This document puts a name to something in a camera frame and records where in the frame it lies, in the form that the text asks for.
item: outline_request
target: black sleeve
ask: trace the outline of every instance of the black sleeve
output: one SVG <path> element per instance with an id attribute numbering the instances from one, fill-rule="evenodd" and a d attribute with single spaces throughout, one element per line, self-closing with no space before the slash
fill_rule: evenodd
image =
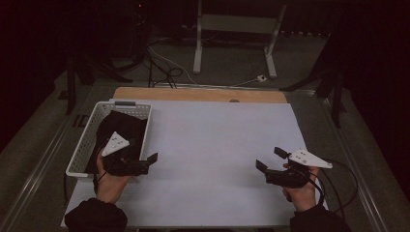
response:
<path id="1" fill-rule="evenodd" d="M 114 204 L 91 198 L 68 212 L 65 222 L 70 232 L 124 232 L 128 220 Z"/>
<path id="2" fill-rule="evenodd" d="M 323 206 L 315 206 L 303 212 L 295 212 L 290 219 L 292 232 L 351 232 L 349 226 L 335 213 Z"/>

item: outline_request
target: white table surface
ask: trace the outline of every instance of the white table surface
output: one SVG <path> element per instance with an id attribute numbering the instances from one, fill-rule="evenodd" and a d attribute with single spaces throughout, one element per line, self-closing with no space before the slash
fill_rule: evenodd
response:
<path id="1" fill-rule="evenodd" d="M 153 107 L 148 154 L 159 159 L 146 176 L 129 183 L 117 202 L 128 227 L 264 227 L 294 216 L 281 187 L 265 183 L 255 168 L 286 163 L 274 148 L 306 145 L 288 103 L 135 101 Z M 95 197 L 78 182 L 67 212 Z"/>

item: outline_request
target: gray floor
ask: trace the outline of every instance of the gray floor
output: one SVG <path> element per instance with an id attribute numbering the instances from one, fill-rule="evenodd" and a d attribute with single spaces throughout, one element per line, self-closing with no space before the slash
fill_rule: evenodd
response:
<path id="1" fill-rule="evenodd" d="M 312 37 L 279 37 L 274 50 L 278 78 L 236 87 L 227 86 L 253 80 L 260 74 L 267 75 L 262 44 L 204 47 L 202 71 L 198 75 L 192 73 L 193 40 L 177 43 L 164 40 L 152 48 L 190 75 L 184 73 L 175 77 L 177 87 L 276 90 L 305 78 L 325 42 Z M 116 61 L 117 65 L 125 63 L 127 60 Z M 0 155 L 1 231 L 65 231 L 60 228 L 65 213 L 63 176 L 83 131 L 74 123 L 75 117 L 90 115 L 96 102 L 108 100 L 118 86 L 124 86 L 100 73 L 96 75 L 99 78 L 94 86 L 78 84 L 77 107 L 71 116 L 65 115 L 67 102 L 58 100 L 60 92 L 66 89 L 66 75 L 60 76 L 56 80 L 55 92 Z M 134 80 L 128 85 L 147 86 L 148 70 L 143 65 L 124 76 Z M 153 78 L 160 80 L 164 75 L 155 71 Z M 348 90 L 343 90 L 341 129 L 336 129 L 329 117 L 328 101 L 312 94 L 315 86 L 317 82 L 301 91 L 286 94 L 286 97 L 295 111 L 307 148 L 323 158 L 346 163 L 358 177 L 360 194 L 345 208 L 347 222 L 353 231 L 410 230 L 409 202 L 400 191 Z M 350 174 L 341 167 L 328 174 L 342 201 L 347 201 L 355 190 Z M 74 183 L 74 179 L 68 179 L 69 196 Z M 330 210 L 334 210 L 338 207 L 335 193 L 326 181 L 325 185 L 326 200 Z M 276 231 L 289 229 L 276 228 Z"/>

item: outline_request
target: hand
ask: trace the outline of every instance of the hand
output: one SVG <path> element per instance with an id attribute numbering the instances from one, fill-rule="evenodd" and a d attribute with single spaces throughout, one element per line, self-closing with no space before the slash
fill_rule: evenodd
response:
<path id="1" fill-rule="evenodd" d="M 289 168 L 289 164 L 284 164 L 283 167 Z M 310 179 L 314 182 L 316 177 L 319 174 L 318 167 L 309 167 Z M 315 197 L 315 187 L 311 182 L 308 182 L 301 188 L 283 188 L 283 194 L 287 197 L 292 198 L 293 205 L 296 208 L 296 211 L 302 212 L 306 211 L 316 205 Z"/>
<path id="2" fill-rule="evenodd" d="M 99 188 L 97 190 L 97 199 L 105 202 L 115 204 L 120 199 L 127 182 L 132 176 L 111 176 L 105 173 L 103 169 L 103 149 L 99 152 L 97 157 L 97 167 L 102 178 L 99 180 Z"/>

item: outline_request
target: basket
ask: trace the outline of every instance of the basket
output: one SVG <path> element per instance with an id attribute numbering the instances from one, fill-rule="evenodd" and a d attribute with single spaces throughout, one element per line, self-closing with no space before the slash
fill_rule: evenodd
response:
<path id="1" fill-rule="evenodd" d="M 121 113 L 125 113 L 136 117 L 138 119 L 147 120 L 147 126 L 142 142 L 140 160 L 146 160 L 146 145 L 147 134 L 150 128 L 151 121 L 151 105 L 150 104 L 137 104 L 134 101 L 100 101 L 95 105 L 90 119 L 87 122 L 84 132 L 82 133 L 79 142 L 74 150 L 72 159 L 66 169 L 68 176 L 76 177 L 79 179 L 92 179 L 93 175 L 85 173 L 85 168 L 91 155 L 93 153 L 94 146 L 96 144 L 96 132 L 99 128 L 101 121 L 109 114 L 111 110 L 115 110 Z"/>

